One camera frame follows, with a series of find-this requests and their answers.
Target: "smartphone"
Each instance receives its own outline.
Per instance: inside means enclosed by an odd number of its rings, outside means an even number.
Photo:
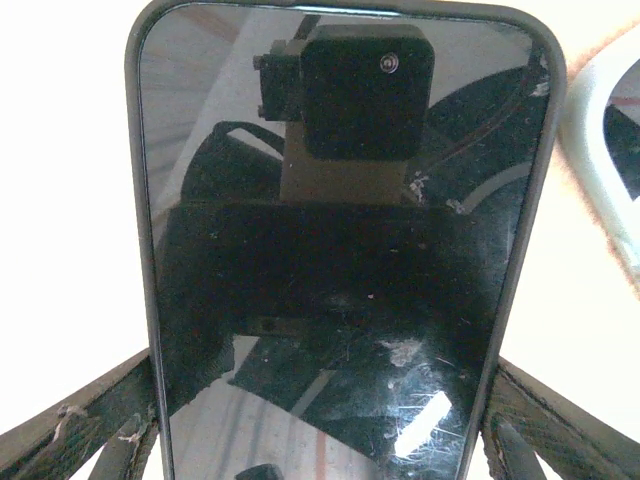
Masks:
[[[567,157],[640,289],[640,26],[577,75],[561,138]]]
[[[549,30],[159,1],[126,73],[166,478],[464,478],[564,94]]]

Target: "black phone case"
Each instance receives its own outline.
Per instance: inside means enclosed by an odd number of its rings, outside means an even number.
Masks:
[[[161,431],[162,459],[165,478],[173,478],[173,458],[169,431],[169,413],[164,382],[164,367],[160,351],[160,335],[158,327],[158,310],[156,298],[156,271],[152,242],[151,218],[148,198],[148,179],[146,175],[144,138],[142,129],[141,88],[140,88],[140,54],[145,38],[155,23],[170,10],[195,3],[189,0],[155,0],[139,15],[129,37],[125,58],[125,75],[127,89],[127,106],[129,116],[130,144],[132,154],[134,193],[137,209],[140,254],[142,261],[145,304],[149,329],[149,342],[152,365],[156,382],[156,394],[160,411],[159,423]],[[223,4],[216,0],[199,0],[197,3]],[[551,31],[534,17],[521,11],[503,7],[481,4],[432,1],[344,1],[316,0],[306,4],[295,0],[236,0],[237,6],[271,6],[283,8],[306,8],[321,11],[323,8],[351,8],[358,12],[393,12],[414,18],[430,19],[465,19],[473,21],[502,22],[518,27],[539,43],[544,49],[550,74],[551,91],[543,129],[538,144],[537,155],[531,171],[529,185],[525,195],[520,222],[513,243],[512,254],[507,266],[506,276],[498,303],[495,326],[491,335],[486,361],[483,365],[480,385],[476,394],[467,435],[462,454],[458,478],[465,478],[471,454],[473,452],[480,422],[485,410],[487,395],[497,366],[500,346],[506,330],[507,319],[514,298],[518,277],[522,268],[526,246],[531,234],[533,221],[542,190],[544,176],[547,171],[554,135],[558,124],[562,101],[566,90],[566,66],[561,48]]]

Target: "phone screen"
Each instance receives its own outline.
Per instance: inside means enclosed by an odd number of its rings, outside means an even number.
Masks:
[[[186,5],[140,52],[177,479],[451,479],[475,439],[544,49],[320,13]]]

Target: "white surface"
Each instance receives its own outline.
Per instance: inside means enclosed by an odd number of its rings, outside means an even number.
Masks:
[[[3,5],[0,432],[147,344],[123,75],[127,35],[145,3]],[[557,26],[558,18],[543,20]],[[564,188],[562,180],[551,179],[545,191]],[[537,223],[557,223],[560,233],[571,233],[566,218],[572,216],[547,204],[540,213],[555,213]],[[570,242],[563,235],[534,235],[532,251],[542,245],[547,252],[570,252]],[[595,242],[594,249],[606,245]],[[570,273],[585,265],[589,258],[558,257],[554,275],[578,282]],[[638,323],[612,310],[594,285],[567,282],[567,290],[556,293],[525,274],[521,289],[533,288],[537,301],[517,303],[513,314],[522,321],[510,324],[503,352],[534,374],[548,372],[539,378],[637,440],[640,424],[629,415],[637,413],[631,366]],[[627,303],[626,311],[637,305]],[[586,322],[575,314],[578,304],[582,312],[593,310]],[[617,368],[605,378],[607,364]],[[161,478],[157,454],[145,478]],[[469,478],[487,478],[477,474],[482,457],[472,464]]]

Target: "camera lens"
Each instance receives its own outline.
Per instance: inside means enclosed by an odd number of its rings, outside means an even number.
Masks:
[[[380,59],[380,70],[384,73],[393,73],[398,69],[400,60],[395,53],[387,53]]]

